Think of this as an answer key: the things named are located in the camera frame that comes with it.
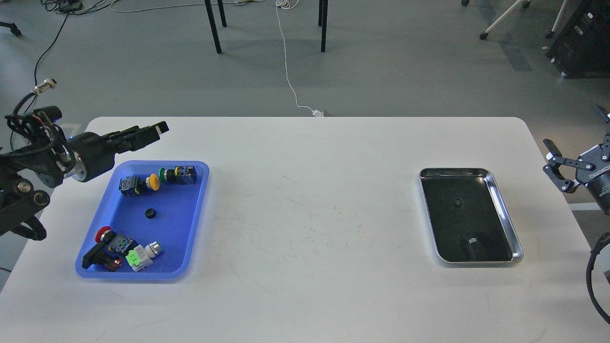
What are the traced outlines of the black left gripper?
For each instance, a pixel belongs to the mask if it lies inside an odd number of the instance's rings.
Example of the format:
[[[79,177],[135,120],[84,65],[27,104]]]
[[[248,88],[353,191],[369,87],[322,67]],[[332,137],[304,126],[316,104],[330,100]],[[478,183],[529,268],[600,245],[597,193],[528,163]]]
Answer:
[[[74,153],[75,164],[66,177],[78,182],[89,182],[113,169],[115,154],[137,151],[158,141],[163,133],[169,131],[165,121],[140,128],[133,126],[120,132],[98,135],[84,132],[67,142]]]

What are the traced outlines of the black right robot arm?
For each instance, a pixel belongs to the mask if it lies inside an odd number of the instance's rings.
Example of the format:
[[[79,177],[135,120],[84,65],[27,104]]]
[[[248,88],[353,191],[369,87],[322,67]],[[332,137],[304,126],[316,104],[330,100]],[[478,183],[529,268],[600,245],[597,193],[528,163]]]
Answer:
[[[592,195],[597,206],[605,215],[610,213],[610,129],[606,132],[602,143],[582,152],[576,159],[565,158],[551,139],[543,139],[548,149],[548,161],[542,169],[560,192],[574,193],[584,185]],[[589,298],[601,318],[610,323],[608,313],[599,304],[592,285],[592,272],[596,260],[603,251],[609,250],[609,232],[603,233],[589,253],[585,271],[585,283]]]

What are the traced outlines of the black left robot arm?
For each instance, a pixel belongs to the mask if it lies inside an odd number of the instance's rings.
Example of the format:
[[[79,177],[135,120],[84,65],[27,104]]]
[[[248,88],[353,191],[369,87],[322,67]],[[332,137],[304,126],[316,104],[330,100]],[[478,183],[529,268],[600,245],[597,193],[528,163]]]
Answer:
[[[7,126],[26,139],[26,146],[0,157],[1,233],[12,232],[33,241],[44,240],[47,232],[37,213],[50,204],[50,195],[25,178],[30,170],[46,187],[54,189],[65,178],[89,182],[113,169],[116,154],[137,151],[158,141],[169,130],[162,121],[140,128],[133,126],[105,135],[85,132],[68,139],[57,124],[62,113],[58,107],[40,107],[21,113],[26,101],[54,88],[55,80],[36,85],[6,116]]]

